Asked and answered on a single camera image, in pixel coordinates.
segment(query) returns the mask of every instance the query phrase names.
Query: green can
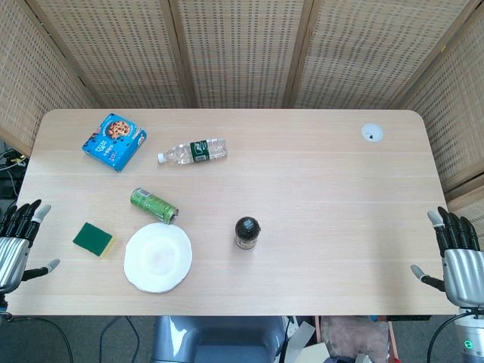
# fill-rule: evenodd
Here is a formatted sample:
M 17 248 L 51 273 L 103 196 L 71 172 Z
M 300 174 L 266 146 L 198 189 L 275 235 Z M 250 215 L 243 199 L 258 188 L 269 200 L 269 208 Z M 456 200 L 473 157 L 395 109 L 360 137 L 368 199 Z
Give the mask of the green can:
M 131 204 L 145 210 L 167 225 L 171 225 L 178 217 L 177 207 L 143 188 L 136 188 L 131 194 L 130 200 Z

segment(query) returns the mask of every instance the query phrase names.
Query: black lid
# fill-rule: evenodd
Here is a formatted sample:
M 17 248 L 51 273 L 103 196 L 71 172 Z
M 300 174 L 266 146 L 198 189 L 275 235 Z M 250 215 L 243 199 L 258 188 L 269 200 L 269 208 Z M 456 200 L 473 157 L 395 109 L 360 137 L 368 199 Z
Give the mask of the black lid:
M 252 217 L 243 217 L 235 225 L 235 233 L 244 240 L 257 238 L 259 232 L 259 223 Z

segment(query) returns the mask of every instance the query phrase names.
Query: blue box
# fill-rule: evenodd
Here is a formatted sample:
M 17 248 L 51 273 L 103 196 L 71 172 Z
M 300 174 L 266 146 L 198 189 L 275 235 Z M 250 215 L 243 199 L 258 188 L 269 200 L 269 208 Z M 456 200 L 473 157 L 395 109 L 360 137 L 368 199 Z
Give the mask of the blue box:
M 110 113 L 82 149 L 117 172 L 143 144 L 146 131 L 131 121 Z

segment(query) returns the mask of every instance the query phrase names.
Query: floor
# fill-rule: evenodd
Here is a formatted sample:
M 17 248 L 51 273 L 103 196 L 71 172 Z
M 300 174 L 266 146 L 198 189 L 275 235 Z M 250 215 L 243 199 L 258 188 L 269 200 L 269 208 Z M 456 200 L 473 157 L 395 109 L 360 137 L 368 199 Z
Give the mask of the floor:
M 393 323 L 399 357 L 402 363 L 425 363 L 427 345 L 436 328 L 447 316 L 435 316 L 430 321 L 398 321 Z M 50 317 L 66 333 L 75 362 L 98 362 L 99 337 L 111 317 Z M 149 362 L 154 335 L 155 317 L 132 317 L 140 336 L 136 362 Z M 103 339 L 104 363 L 129 363 L 135 351 L 136 339 L 126 319 L 117 320 Z M 458 341 L 453 326 L 447 327 L 434 346 L 433 362 L 460 362 Z M 0 324 L 0 362 L 65 362 L 68 354 L 59 333 L 40 321 Z

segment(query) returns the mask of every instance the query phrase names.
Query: white plate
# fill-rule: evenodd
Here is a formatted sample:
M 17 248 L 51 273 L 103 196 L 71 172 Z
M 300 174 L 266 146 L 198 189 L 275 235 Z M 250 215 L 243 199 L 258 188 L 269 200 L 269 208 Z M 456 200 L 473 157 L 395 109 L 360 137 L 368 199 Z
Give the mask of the white plate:
M 126 245 L 124 273 L 139 290 L 169 291 L 182 282 L 190 266 L 190 240 L 175 225 L 146 225 Z

